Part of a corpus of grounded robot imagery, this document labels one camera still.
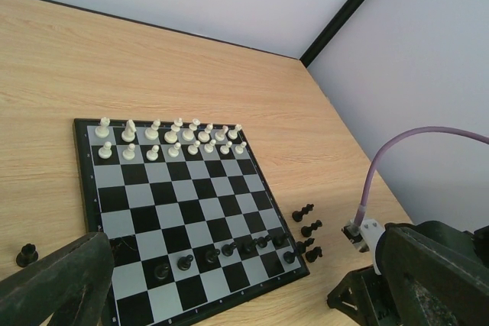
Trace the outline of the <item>white pawn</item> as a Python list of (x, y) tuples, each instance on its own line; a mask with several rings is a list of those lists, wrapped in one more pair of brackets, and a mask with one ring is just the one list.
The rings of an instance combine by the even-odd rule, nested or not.
[(122, 156), (125, 160), (131, 161), (135, 158), (135, 145), (130, 143), (122, 152)]
[(112, 155), (112, 143), (106, 141), (98, 150), (98, 155), (101, 159), (107, 160)]

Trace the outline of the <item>black piece lowest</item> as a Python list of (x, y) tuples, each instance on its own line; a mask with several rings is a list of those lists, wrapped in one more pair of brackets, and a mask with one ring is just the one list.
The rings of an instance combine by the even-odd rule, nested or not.
[(272, 243), (276, 248), (282, 247), (289, 239), (290, 235), (288, 233), (282, 233), (274, 236), (272, 238)]

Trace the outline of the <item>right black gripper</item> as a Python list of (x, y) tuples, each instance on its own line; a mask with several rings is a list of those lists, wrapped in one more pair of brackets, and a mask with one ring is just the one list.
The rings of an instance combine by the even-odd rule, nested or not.
[[(381, 270), (381, 239), (376, 258)], [(386, 279), (373, 265), (349, 272), (328, 294), (327, 304), (359, 325), (404, 325)]]

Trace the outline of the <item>black pawn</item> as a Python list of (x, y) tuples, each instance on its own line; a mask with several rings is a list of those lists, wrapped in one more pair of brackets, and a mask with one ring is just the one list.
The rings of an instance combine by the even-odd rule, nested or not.
[(245, 254), (250, 254), (252, 251), (256, 250), (257, 238), (253, 238), (248, 242), (244, 242), (241, 245), (241, 252)]

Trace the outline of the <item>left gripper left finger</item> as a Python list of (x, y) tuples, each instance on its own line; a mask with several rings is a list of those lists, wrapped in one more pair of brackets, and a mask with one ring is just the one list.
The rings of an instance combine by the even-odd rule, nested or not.
[(97, 325), (113, 269), (107, 235), (88, 233), (1, 281), (1, 324)]

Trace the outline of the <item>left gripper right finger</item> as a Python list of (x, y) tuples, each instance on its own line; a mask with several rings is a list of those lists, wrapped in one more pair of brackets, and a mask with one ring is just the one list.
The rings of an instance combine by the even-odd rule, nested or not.
[(488, 323), (488, 228), (389, 223), (381, 273), (404, 325)]

